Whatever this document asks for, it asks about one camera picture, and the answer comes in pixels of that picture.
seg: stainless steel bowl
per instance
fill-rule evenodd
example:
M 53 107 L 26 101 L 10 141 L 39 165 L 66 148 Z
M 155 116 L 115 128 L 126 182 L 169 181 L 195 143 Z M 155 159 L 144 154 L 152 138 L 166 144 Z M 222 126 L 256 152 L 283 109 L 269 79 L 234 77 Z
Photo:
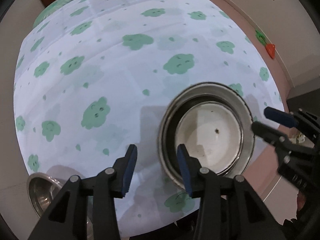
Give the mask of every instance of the stainless steel bowl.
M 158 135 L 158 154 L 161 165 L 169 178 L 181 189 L 184 189 L 184 185 L 176 158 L 176 132 L 181 120 L 190 109 L 207 102 L 216 102 L 217 105 L 230 110 L 240 127 L 239 153 L 219 174 L 230 178 L 242 174 L 252 157 L 254 149 L 254 134 L 251 131 L 252 115 L 245 101 L 231 88 L 220 83 L 203 82 L 192 85 L 170 103 Z
M 41 172 L 29 176 L 27 180 L 28 197 L 39 217 L 43 215 L 65 182 Z M 87 217 L 87 240 L 93 240 L 93 227 L 89 217 Z

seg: green pillow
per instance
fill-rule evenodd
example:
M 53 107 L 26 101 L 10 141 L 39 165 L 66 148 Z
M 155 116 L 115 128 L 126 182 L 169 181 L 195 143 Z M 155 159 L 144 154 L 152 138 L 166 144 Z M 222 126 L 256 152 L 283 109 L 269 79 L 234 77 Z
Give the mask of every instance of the green pillow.
M 52 15 L 56 10 L 73 0 L 55 0 L 52 4 L 46 7 L 36 18 L 33 28 L 37 27 L 44 19 Z

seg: metal screw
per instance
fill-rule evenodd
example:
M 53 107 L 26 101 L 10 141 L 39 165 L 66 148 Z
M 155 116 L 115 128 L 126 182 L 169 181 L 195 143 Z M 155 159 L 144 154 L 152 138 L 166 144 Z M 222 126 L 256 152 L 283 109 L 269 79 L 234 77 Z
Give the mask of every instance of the metal screw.
M 71 182 L 76 182 L 78 179 L 79 179 L 79 177 L 77 175 L 73 175 L 70 177 Z
M 201 167 L 199 171 L 201 174 L 208 174 L 209 173 L 209 169 L 206 167 Z
M 283 158 L 283 162 L 285 164 L 288 164 L 289 161 L 290 161 L 290 156 L 289 155 L 287 155 L 286 157 Z
M 238 181 L 238 182 L 244 182 L 244 177 L 241 176 L 241 175 L 237 175 L 237 176 L 236 176 L 236 181 Z
M 104 172 L 108 175 L 111 175 L 115 172 L 115 169 L 114 168 L 106 168 Z

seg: blue gripper pad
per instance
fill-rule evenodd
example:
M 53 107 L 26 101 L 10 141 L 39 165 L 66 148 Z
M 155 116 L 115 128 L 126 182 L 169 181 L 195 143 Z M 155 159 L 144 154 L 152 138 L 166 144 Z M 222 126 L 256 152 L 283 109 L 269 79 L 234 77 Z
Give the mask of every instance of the blue gripper pad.
M 297 120 L 291 114 L 287 114 L 272 107 L 266 107 L 264 109 L 264 116 L 267 119 L 282 124 L 288 128 L 298 126 Z
M 133 171 L 137 162 L 138 149 L 134 144 L 131 144 L 129 146 L 126 155 L 129 154 L 130 152 L 131 152 L 131 155 L 129 157 L 127 167 L 123 175 L 123 184 L 122 184 L 122 190 L 121 190 L 121 193 L 123 196 L 125 196 L 125 194 L 129 191 L 131 179 L 133 176 Z
M 186 147 L 184 146 L 184 144 L 180 144 L 177 149 L 177 160 L 186 192 L 190 197 L 192 197 L 191 174 L 187 164 L 186 157 L 190 158 L 186 150 Z

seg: white tablecloth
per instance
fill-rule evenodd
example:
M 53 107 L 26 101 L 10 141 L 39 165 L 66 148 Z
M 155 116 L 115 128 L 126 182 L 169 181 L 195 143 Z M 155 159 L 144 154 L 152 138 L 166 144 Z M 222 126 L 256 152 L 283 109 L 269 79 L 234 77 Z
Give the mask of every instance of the white tablecloth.
M 209 0 L 74 0 L 23 41 L 14 115 L 29 174 L 97 175 L 129 144 L 138 161 L 116 199 L 123 237 L 172 223 L 198 208 L 163 174 L 159 124 L 170 101 L 204 81 L 230 85 L 255 119 L 283 110 L 278 89 L 242 30 Z M 253 159 L 265 144 L 256 142 Z

